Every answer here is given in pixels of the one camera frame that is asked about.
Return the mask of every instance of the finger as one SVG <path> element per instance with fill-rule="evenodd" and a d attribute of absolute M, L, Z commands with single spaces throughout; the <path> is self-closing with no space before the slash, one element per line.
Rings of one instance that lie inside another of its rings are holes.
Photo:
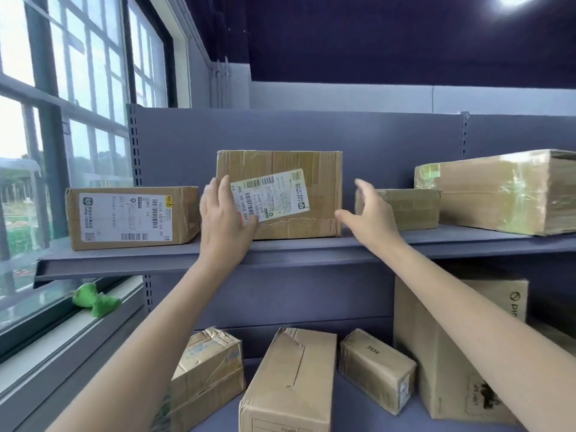
<path fill-rule="evenodd" d="M 251 239 L 254 239 L 256 234 L 256 229 L 258 229 L 259 218 L 258 215 L 250 215 L 248 219 L 244 222 L 243 228 Z"/>
<path fill-rule="evenodd" d="M 206 185 L 202 196 L 206 200 L 206 211 L 209 212 L 211 209 L 218 207 L 218 180 L 215 177 Z"/>
<path fill-rule="evenodd" d="M 334 212 L 334 215 L 339 222 L 347 225 L 350 229 L 354 227 L 354 224 L 358 219 L 357 215 L 354 215 L 352 212 L 347 211 L 346 209 L 339 209 Z"/>
<path fill-rule="evenodd" d="M 220 181 L 220 188 L 218 188 L 218 202 L 221 207 L 228 210 L 236 211 L 236 204 L 234 203 L 234 196 L 230 188 L 230 176 L 225 175 Z"/>
<path fill-rule="evenodd" d="M 200 215 L 202 218 L 205 218 L 208 213 L 208 207 L 206 206 L 206 189 L 208 189 L 208 185 L 204 187 L 204 192 L 202 193 L 202 197 L 200 197 Z"/>
<path fill-rule="evenodd" d="M 377 200 L 379 198 L 376 190 L 370 183 L 359 178 L 357 178 L 354 183 L 356 183 L 356 186 L 360 188 L 360 191 L 362 191 L 362 195 L 364 196 L 364 204 L 368 204 L 371 202 L 371 200 Z"/>

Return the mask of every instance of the white label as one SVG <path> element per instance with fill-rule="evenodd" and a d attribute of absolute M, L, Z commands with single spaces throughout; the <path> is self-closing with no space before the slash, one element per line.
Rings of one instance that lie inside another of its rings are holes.
<path fill-rule="evenodd" d="M 82 193 L 83 242 L 172 240 L 172 196 Z"/>
<path fill-rule="evenodd" d="M 310 210 L 302 169 L 230 184 L 242 222 L 258 215 L 261 222 Z"/>
<path fill-rule="evenodd" d="M 402 407 L 404 407 L 409 398 L 410 398 L 410 375 L 407 375 L 406 378 L 400 384 L 399 409 L 402 409 Z"/>

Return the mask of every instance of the green toy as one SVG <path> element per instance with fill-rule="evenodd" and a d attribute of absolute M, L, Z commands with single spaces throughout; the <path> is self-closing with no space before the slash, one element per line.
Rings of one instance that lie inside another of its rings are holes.
<path fill-rule="evenodd" d="M 81 308 L 92 308 L 92 316 L 104 317 L 122 305 L 122 300 L 117 297 L 110 297 L 103 292 L 98 294 L 96 283 L 83 284 L 76 290 L 72 297 L 72 303 Z"/>

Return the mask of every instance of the shelf board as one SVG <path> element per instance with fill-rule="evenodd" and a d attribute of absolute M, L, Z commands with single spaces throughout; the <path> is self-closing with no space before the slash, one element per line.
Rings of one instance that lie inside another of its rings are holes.
<path fill-rule="evenodd" d="M 272 268 L 377 261 L 348 230 L 343 234 L 340 238 L 255 241 L 242 265 Z M 402 235 L 431 259 L 576 251 L 576 234 L 531 237 L 440 225 L 437 229 L 411 230 Z M 40 257 L 35 281 L 182 272 L 197 260 L 199 252 L 199 238 L 183 245 L 81 252 L 72 251 L 67 238 L 57 239 L 54 251 Z"/>
<path fill-rule="evenodd" d="M 258 360 L 247 360 L 246 379 L 249 382 Z M 237 432 L 238 406 L 241 396 L 198 424 L 191 432 Z M 415 394 L 398 417 L 388 414 L 362 391 L 336 373 L 332 395 L 333 432 L 525 432 L 521 425 L 465 423 L 432 420 Z"/>

